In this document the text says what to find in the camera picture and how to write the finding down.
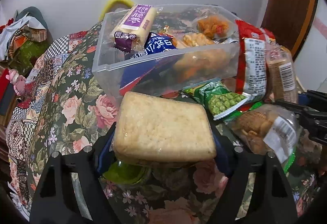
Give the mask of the floral green bedspread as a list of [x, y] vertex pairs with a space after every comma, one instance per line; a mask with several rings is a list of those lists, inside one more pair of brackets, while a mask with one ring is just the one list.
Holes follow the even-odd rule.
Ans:
[[[49, 86], [27, 155], [32, 202], [51, 153], [77, 154], [117, 123], [122, 100], [109, 98], [92, 73], [102, 24], [88, 32], [95, 40], [77, 46]], [[236, 93], [236, 76], [220, 81]], [[182, 90], [154, 97], [198, 104]], [[215, 158], [176, 165], [133, 164], [152, 170], [147, 182], [137, 187], [100, 177], [116, 223], [326, 223], [326, 189], [301, 214], [301, 199], [295, 198], [276, 155], [252, 153], [224, 124], [225, 117], [214, 121], [205, 111]], [[113, 162], [120, 160], [113, 139], [110, 151]]]

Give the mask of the green jelly cup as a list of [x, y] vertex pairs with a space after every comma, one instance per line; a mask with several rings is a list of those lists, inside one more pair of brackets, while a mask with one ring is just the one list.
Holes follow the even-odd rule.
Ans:
[[102, 173], [102, 177], [122, 187], [137, 187], [147, 182], [151, 176], [151, 168], [128, 164], [117, 160]]

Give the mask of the patchwork quilt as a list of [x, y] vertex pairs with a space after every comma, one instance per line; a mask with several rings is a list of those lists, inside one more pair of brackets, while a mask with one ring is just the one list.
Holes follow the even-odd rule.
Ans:
[[37, 126], [49, 85], [61, 66], [83, 42], [86, 31], [80, 31], [55, 40], [37, 58], [34, 67], [26, 78], [24, 95], [20, 97], [6, 128], [6, 143], [9, 148], [9, 166], [11, 181], [9, 197], [16, 209], [29, 220], [31, 202], [27, 184], [26, 156]]

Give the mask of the brown wooden door frame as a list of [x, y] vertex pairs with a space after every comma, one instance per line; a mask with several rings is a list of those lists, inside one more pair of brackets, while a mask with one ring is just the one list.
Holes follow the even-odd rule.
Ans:
[[262, 27], [271, 31], [295, 59], [307, 39], [317, 4], [318, 0], [268, 0]]

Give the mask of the clear plastic storage bin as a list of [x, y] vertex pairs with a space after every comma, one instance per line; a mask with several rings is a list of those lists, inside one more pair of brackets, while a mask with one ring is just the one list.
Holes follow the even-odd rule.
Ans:
[[[127, 53], [113, 47], [113, 42], [109, 39], [109, 33], [113, 31], [115, 25], [118, 24], [127, 11], [109, 12], [105, 14], [93, 60], [92, 73], [107, 96], [117, 103], [120, 103], [123, 98], [119, 93], [119, 89], [124, 69], [128, 66], [150, 60], [160, 59], [159, 64], [131, 91], [149, 94], [151, 96], [161, 96], [180, 91], [186, 87], [197, 86], [201, 83], [235, 77], [237, 74], [240, 45], [236, 39], [237, 26], [235, 21], [238, 20], [236, 15], [225, 8], [215, 5], [172, 4], [161, 5], [159, 8], [160, 12], [157, 14], [151, 28], [154, 32], [159, 32], [165, 25], [168, 25], [178, 36], [192, 32], [194, 27], [192, 24], [193, 20], [199, 16], [203, 16], [205, 13], [224, 16], [235, 24], [236, 31], [226, 40], [216, 40], [214, 45], [176, 49], [125, 60], [125, 54]], [[231, 54], [232, 58], [228, 65], [211, 75], [199, 75], [199, 77], [187, 81], [178, 80], [177, 72], [174, 70], [174, 64], [185, 53], [218, 48], [224, 49]]]

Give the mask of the orange fried snack bag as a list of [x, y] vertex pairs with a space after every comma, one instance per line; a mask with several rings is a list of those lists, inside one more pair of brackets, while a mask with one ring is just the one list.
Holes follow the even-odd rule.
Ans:
[[210, 14], [196, 21], [200, 33], [212, 40], [226, 39], [232, 36], [236, 27], [233, 22], [222, 15]]

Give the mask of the green-edged cookie bag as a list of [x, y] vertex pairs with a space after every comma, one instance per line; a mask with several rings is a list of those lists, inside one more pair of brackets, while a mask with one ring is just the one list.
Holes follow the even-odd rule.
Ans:
[[273, 152], [285, 172], [295, 161], [301, 128], [292, 111], [262, 101], [249, 103], [225, 117], [224, 124], [252, 153]]

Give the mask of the purple coconut roll pack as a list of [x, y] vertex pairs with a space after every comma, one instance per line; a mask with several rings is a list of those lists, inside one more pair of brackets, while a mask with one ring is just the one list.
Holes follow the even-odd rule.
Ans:
[[110, 33], [113, 47], [127, 53], [142, 52], [158, 12], [152, 5], [134, 5]]

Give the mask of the pink plush toy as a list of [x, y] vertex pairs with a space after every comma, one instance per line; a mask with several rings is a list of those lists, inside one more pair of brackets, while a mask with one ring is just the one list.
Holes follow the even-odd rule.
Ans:
[[10, 69], [6, 79], [13, 85], [17, 96], [24, 95], [26, 85], [26, 78], [24, 76], [20, 75], [16, 69]]

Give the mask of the rice cracker block pack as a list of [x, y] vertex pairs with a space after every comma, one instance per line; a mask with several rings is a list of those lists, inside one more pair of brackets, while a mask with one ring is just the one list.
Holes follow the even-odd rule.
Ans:
[[217, 155], [201, 105], [137, 92], [122, 99], [113, 150], [118, 159], [142, 165], [193, 163]]

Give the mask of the brown biscuit sleeve pack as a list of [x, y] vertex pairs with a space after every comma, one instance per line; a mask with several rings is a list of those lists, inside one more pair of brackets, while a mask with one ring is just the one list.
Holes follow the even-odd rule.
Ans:
[[274, 100], [297, 103], [296, 74], [290, 51], [278, 44], [266, 43], [265, 59], [268, 65]]

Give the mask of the green peas snack packet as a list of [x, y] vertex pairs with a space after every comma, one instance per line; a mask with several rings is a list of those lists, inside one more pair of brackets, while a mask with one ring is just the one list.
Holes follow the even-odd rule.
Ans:
[[213, 120], [224, 118], [250, 101], [249, 94], [230, 91], [220, 80], [184, 88], [182, 93], [194, 99], [213, 116]]

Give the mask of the blue snack packet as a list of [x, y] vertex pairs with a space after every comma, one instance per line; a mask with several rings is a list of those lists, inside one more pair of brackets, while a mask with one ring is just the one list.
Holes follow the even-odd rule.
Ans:
[[[144, 50], [141, 52], [131, 52], [125, 54], [125, 60], [136, 59], [143, 56], [159, 54], [161, 52], [176, 50], [173, 38], [151, 32], [146, 40]], [[160, 59], [142, 62], [137, 65], [128, 66], [122, 74], [119, 93], [121, 96], [131, 91], [147, 74], [149, 74], [158, 64]]]

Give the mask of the orange cracker pack in bin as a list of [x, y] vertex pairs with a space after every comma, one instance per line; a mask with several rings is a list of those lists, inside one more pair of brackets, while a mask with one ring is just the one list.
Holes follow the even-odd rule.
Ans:
[[[188, 32], [178, 36], [169, 26], [165, 26], [159, 34], [170, 37], [177, 49], [215, 44], [213, 40], [199, 32]], [[178, 80], [187, 81], [199, 75], [207, 76], [216, 73], [228, 65], [231, 58], [231, 54], [221, 48], [188, 52], [174, 64], [174, 70], [177, 72]]]

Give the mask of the red snack packet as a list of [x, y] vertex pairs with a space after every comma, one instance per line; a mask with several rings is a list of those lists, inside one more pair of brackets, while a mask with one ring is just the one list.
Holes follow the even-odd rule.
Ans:
[[274, 34], [257, 28], [243, 20], [236, 20], [240, 53], [236, 75], [236, 93], [248, 97], [247, 102], [263, 100], [271, 91], [268, 65], [265, 59], [266, 45], [276, 43]]

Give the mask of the pile of clothes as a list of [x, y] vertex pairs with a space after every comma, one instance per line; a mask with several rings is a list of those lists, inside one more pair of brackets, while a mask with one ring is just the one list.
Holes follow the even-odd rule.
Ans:
[[27, 7], [1, 26], [1, 65], [26, 76], [52, 42], [41, 11]]

